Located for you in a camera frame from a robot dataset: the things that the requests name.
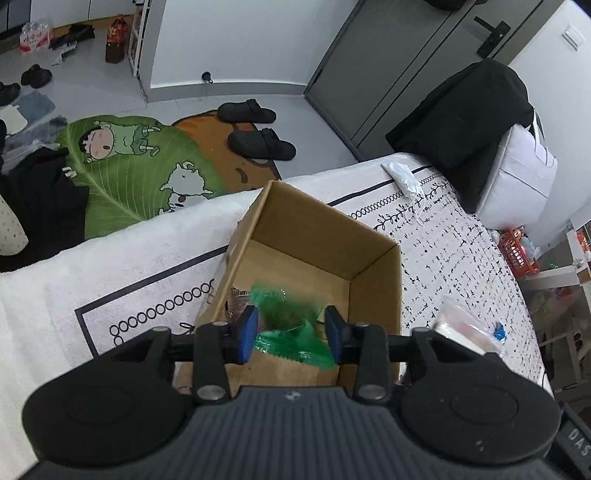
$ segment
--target light switch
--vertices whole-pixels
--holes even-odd
[[[575,50],[578,50],[585,41],[585,37],[581,35],[581,32],[572,25],[569,25],[562,36]]]

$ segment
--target white rack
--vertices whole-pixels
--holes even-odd
[[[127,50],[127,58],[129,59],[129,66],[131,67],[131,74],[134,77],[138,76],[139,72],[139,58],[142,53],[142,42],[144,41],[144,33],[146,27],[146,19],[150,11],[151,0],[136,0],[134,20],[131,24],[131,35],[129,36],[129,46]]]

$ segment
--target cartoon character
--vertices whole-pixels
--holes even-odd
[[[95,125],[78,142],[80,151],[90,155],[87,162],[103,160],[117,154],[143,155],[148,151],[153,157],[160,151],[160,147],[148,145],[148,134],[160,132],[159,127],[117,125],[99,121]]]
[[[168,182],[160,187],[160,191],[169,189],[172,190],[168,198],[168,208],[166,210],[160,209],[158,214],[175,212],[182,207],[195,205],[203,200],[207,200],[204,196],[206,193],[213,193],[205,190],[205,180],[199,173],[199,170],[191,170],[194,165],[186,161],[183,164],[177,163],[175,169],[168,177]]]

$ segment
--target door handle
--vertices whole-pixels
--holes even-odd
[[[493,27],[492,25],[490,25],[490,23],[485,22],[480,17],[474,17],[474,21],[491,32],[491,34],[488,36],[488,38],[476,52],[483,59],[487,59],[488,56],[492,53],[492,51],[495,49],[495,47],[510,32],[511,27],[507,25],[505,22],[500,22],[496,27]]]

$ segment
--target cardboard box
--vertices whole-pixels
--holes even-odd
[[[257,281],[322,299],[351,323],[400,333],[396,242],[280,181],[269,182],[240,221],[224,276],[197,324],[225,319],[231,288],[250,290]],[[396,379],[398,365],[392,367]],[[248,365],[227,370],[233,393],[240,385],[351,387],[356,373],[353,366],[321,370],[256,351]]]

